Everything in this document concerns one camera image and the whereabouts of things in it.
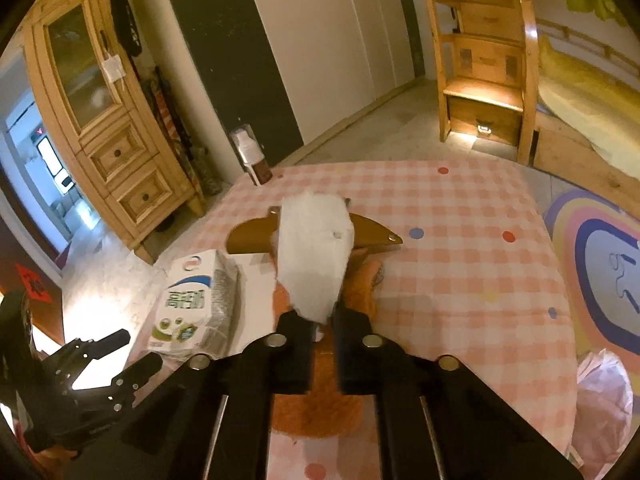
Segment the orange snack wrapper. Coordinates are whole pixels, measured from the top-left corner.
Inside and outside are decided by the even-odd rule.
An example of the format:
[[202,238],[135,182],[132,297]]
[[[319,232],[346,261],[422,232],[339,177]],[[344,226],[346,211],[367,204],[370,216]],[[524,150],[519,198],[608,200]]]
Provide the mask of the orange snack wrapper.
[[[375,318],[375,289],[384,278],[383,263],[365,249],[349,257],[342,298],[347,307]],[[314,343],[310,390],[305,394],[274,397],[271,427],[292,437],[325,439],[355,431],[362,419],[362,399],[345,396],[337,387],[333,332],[329,326]]]

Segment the white milk carton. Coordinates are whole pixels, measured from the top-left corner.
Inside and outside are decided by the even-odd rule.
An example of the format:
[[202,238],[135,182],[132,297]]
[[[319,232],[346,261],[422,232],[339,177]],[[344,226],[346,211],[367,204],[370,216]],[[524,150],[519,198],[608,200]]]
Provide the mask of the white milk carton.
[[209,249],[171,263],[146,348],[174,359],[226,355],[238,292],[239,269]]

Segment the white tissue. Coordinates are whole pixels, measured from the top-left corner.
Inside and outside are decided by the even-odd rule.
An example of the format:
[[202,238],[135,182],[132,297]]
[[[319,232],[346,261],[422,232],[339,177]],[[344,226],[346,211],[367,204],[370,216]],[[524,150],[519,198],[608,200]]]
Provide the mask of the white tissue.
[[[303,193],[286,196],[281,204],[281,219],[286,212],[318,211],[321,218],[337,215],[347,206],[343,197],[335,194]],[[305,320],[326,325],[336,304],[352,243],[344,238],[338,242],[319,242],[304,246],[282,237],[277,248],[277,280],[288,293],[293,309]]]

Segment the pink lined trash bin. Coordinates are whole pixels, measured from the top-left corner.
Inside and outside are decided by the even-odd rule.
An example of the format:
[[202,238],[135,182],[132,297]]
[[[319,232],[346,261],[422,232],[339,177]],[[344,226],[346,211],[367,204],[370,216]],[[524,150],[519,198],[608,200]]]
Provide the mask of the pink lined trash bin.
[[602,479],[623,454],[633,406],[629,376],[614,352],[602,349],[580,358],[570,457],[582,478]]

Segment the pink checkered cushion table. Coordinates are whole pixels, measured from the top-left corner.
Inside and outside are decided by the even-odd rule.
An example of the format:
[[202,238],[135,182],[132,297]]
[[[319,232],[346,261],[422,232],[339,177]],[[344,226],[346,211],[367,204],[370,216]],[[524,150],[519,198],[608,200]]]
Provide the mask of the pink checkered cushion table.
[[224,247],[237,224],[301,192],[347,198],[400,236],[383,252],[374,329],[415,356],[456,356],[553,446],[570,445],[576,351],[558,258],[521,167],[500,158],[344,162],[249,178],[163,251]]

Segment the rainbow oval rug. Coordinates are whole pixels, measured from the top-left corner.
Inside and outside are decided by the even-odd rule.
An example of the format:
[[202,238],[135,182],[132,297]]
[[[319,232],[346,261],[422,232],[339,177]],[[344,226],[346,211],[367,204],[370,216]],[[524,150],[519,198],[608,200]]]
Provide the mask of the rainbow oval rug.
[[639,221],[583,190],[544,215],[564,275],[579,353],[613,351],[639,370]]

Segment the spray bottle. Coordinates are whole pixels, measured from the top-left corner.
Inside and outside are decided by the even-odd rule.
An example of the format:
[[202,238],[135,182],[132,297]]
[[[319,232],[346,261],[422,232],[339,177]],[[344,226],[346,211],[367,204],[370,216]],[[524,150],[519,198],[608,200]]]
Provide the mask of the spray bottle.
[[254,138],[249,125],[242,125],[230,133],[245,171],[254,185],[263,186],[272,179],[272,172],[262,148]]

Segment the wooden cabinet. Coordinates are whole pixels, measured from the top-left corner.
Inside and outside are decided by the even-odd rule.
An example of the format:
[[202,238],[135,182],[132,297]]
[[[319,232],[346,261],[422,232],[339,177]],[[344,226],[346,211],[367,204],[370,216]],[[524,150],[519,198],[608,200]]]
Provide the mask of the wooden cabinet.
[[36,0],[22,30],[29,82],[70,175],[107,226],[146,263],[152,232],[204,203],[116,38],[108,0]]

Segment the wooden bunk bed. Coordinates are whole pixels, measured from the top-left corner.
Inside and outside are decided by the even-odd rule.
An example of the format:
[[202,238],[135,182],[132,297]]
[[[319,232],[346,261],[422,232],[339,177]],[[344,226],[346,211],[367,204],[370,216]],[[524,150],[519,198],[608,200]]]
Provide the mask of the wooden bunk bed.
[[639,36],[616,0],[537,0],[533,165],[613,203],[639,199]]

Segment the yellow blanket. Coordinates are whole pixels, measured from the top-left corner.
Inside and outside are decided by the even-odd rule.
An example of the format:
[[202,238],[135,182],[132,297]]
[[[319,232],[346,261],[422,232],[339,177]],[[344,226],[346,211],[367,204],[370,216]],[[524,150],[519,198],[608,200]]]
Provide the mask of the yellow blanket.
[[538,94],[609,165],[639,177],[639,92],[539,38]]

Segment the white wardrobe with holes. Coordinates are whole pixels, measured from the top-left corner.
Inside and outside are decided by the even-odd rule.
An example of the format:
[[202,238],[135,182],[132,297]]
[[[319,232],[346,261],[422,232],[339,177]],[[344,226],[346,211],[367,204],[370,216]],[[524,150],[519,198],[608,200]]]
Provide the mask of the white wardrobe with holes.
[[169,0],[224,128],[278,164],[420,77],[413,0]]

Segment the wooden stair drawers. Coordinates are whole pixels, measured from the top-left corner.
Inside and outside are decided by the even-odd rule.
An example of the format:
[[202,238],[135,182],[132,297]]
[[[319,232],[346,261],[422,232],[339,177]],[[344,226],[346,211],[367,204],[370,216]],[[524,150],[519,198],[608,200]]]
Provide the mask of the wooden stair drawers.
[[533,0],[425,0],[434,44],[439,140],[464,133],[529,164],[538,99]]

